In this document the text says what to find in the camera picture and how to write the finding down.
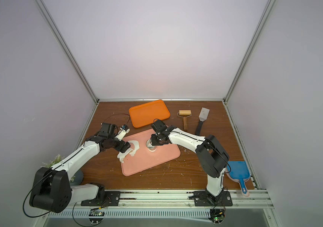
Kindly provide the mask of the white dough lump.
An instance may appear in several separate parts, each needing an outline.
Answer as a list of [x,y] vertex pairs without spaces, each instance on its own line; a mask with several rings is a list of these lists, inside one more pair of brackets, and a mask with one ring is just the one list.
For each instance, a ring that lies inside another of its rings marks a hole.
[[140,149],[140,144],[138,141],[128,141],[132,147],[128,148],[124,153],[119,152],[117,155],[117,158],[119,159],[120,163],[124,163],[124,159],[127,155],[130,155],[131,157],[133,157],[136,152]]

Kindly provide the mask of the pink silicone mat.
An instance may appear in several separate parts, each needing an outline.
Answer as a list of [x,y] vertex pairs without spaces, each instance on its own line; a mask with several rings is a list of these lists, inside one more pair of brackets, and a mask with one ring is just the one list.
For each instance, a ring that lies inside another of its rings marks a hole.
[[131,176],[180,156],[180,150],[175,144],[157,146],[155,152],[150,152],[146,147],[146,142],[151,139],[151,135],[154,133],[154,130],[150,129],[123,139],[126,142],[135,140],[140,144],[140,149],[136,154],[133,157],[127,155],[124,163],[121,163],[123,175]]

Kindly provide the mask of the wooden rolling pin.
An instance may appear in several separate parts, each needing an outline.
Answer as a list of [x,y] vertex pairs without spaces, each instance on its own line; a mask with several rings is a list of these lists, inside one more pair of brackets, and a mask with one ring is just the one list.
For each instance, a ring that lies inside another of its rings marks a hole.
[[188,131],[188,120],[187,118],[192,115],[191,110],[179,110],[177,113],[178,117],[183,119],[183,130]]

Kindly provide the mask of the black handled metal spatula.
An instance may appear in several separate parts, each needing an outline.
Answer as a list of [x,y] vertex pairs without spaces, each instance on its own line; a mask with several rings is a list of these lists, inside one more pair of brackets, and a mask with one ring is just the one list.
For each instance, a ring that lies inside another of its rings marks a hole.
[[204,107],[200,111],[200,114],[199,114],[199,117],[198,117],[199,122],[198,122],[197,128],[195,130],[195,134],[198,135],[198,136],[201,133],[201,129],[202,129],[204,121],[208,118],[209,111],[210,111],[209,109],[204,108]]

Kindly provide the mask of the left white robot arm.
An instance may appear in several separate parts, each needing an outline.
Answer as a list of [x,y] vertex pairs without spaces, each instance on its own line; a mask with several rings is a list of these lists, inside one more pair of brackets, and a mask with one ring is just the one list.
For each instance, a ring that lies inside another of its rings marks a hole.
[[69,204],[90,201],[102,206],[106,202],[104,186],[99,183],[71,186],[70,180],[90,159],[109,148],[124,153],[130,144],[123,140],[130,129],[103,123],[101,129],[85,140],[76,151],[51,167],[41,167],[28,194],[31,207],[62,212]]

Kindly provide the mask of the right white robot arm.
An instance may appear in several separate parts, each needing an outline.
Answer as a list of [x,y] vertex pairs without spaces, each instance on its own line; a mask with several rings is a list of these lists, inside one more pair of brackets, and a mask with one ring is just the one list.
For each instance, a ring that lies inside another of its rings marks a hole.
[[227,171],[229,155],[218,139],[194,135],[175,126],[167,126],[156,120],[151,124],[154,134],[151,135],[147,147],[154,148],[167,144],[175,144],[193,151],[202,169],[208,175],[206,190],[210,196],[219,197],[224,189],[223,178]]

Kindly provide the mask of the orange plastic tray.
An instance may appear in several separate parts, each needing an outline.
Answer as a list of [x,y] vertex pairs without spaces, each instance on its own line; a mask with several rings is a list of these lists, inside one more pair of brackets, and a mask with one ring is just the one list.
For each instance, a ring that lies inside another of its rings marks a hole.
[[165,120],[171,116],[166,104],[162,100],[131,107],[129,115],[135,128],[152,124],[155,119]]

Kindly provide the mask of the small green potted plant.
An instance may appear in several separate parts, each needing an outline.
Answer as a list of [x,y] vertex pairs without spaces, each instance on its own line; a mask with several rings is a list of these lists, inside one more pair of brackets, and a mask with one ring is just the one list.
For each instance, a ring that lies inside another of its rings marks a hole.
[[[47,163],[42,163],[41,167],[51,168],[53,165],[63,161],[65,157],[62,157],[60,154],[58,154],[52,161],[49,161]],[[73,177],[70,179],[70,186],[77,186],[81,185],[84,178],[84,174],[81,169],[79,169]]]

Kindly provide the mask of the blue dustpan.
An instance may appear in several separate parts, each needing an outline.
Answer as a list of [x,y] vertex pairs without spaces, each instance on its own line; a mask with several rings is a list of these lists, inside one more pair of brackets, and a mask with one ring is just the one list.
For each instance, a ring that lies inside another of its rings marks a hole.
[[250,172],[245,161],[229,161],[226,174],[232,181],[240,185],[243,196],[250,196],[246,186],[246,182],[250,179]]

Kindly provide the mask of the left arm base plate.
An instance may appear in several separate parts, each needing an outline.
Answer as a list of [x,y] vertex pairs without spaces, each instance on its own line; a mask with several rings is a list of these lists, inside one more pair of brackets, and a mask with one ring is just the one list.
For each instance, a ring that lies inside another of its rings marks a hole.
[[81,206],[98,206],[103,208],[118,206],[120,194],[120,191],[101,191],[95,199],[82,201]]

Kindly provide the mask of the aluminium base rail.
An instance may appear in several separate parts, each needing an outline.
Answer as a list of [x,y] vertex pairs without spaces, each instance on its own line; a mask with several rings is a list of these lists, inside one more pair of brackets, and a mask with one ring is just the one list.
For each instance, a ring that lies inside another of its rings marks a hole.
[[211,211],[223,209],[272,209],[266,190],[252,190],[248,197],[238,190],[229,190],[219,204],[209,203],[202,191],[188,190],[121,190],[111,197],[110,206],[69,205],[61,213],[48,218],[107,219],[107,218],[210,218]]

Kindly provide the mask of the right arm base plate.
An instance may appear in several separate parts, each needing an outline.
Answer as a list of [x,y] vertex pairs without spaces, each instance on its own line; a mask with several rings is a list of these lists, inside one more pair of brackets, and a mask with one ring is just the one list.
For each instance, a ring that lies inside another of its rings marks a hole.
[[208,191],[194,191],[193,195],[190,196],[189,199],[193,200],[197,207],[233,206],[232,197],[229,191],[222,191],[218,196],[213,196]]

